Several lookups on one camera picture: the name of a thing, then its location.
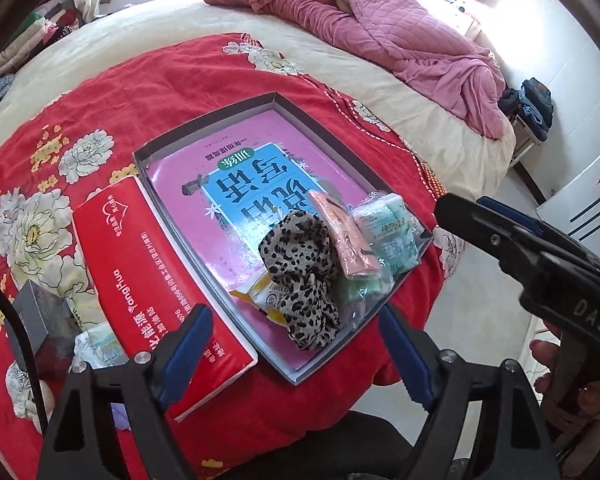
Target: leopard print scrunchie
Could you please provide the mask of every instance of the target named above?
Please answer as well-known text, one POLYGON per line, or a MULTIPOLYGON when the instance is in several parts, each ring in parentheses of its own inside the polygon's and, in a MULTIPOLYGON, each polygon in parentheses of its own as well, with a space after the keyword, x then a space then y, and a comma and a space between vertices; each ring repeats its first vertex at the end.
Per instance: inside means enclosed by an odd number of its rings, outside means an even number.
POLYGON ((289 289, 277 305, 298 348, 324 348, 341 329, 329 290, 340 274, 327 225, 307 211, 293 210, 258 247, 271 279, 289 289))

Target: pink blanket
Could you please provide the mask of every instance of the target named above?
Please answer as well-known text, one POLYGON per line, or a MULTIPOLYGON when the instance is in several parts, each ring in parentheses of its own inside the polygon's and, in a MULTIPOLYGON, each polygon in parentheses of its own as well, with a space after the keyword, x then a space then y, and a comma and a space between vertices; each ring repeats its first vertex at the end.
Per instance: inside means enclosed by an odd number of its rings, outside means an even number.
POLYGON ((416 0, 204 0, 250 6, 297 23, 323 41, 391 71, 415 91, 464 120, 485 137, 500 139, 498 98, 504 78, 486 48, 460 36, 416 0))

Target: cream bed sheet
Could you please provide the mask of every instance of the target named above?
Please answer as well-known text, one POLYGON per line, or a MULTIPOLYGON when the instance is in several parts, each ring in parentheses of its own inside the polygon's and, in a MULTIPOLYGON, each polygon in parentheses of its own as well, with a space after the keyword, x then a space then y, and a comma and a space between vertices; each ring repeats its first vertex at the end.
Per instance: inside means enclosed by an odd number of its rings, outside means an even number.
POLYGON ((364 103, 436 173, 447 190, 468 198, 494 194, 515 145, 486 139, 384 69, 322 42, 273 16, 211 7, 202 0, 155 0, 90 23, 27 63, 0 103, 0 145, 64 92, 106 68, 149 50, 208 34, 247 32, 301 71, 364 103))

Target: person's leg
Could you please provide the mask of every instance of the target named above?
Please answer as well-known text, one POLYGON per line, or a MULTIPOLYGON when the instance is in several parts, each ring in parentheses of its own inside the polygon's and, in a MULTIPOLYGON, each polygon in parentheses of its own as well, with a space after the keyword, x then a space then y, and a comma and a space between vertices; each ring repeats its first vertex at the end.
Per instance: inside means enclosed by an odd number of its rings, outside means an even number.
POLYGON ((349 412, 331 428, 257 456, 221 480, 336 480, 349 473, 395 478, 413 448, 390 422, 349 412))

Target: finger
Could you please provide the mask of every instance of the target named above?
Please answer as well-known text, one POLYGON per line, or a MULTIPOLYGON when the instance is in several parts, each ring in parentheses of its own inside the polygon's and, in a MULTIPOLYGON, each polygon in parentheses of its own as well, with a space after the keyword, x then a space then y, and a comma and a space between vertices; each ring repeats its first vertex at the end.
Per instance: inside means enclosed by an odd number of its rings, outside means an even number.
POLYGON ((547 393, 549 391, 549 388, 551 387, 551 379, 552 375, 550 373, 544 374, 542 377, 537 378, 536 382, 534 383, 534 388, 536 389, 536 392, 538 392, 541 395, 547 393))
POLYGON ((544 323, 544 326, 547 328, 547 330, 553 335, 555 335, 558 339, 562 337, 562 330, 560 330, 557 326, 552 325, 551 323, 548 323, 544 320, 542 322, 544 323))
POLYGON ((600 381, 589 383, 578 396, 580 409, 590 416, 600 414, 600 381))
POLYGON ((531 348, 531 355, 536 361, 549 368, 552 372, 555 370, 558 351, 560 350, 558 345, 536 339, 531 342, 529 348, 531 348))

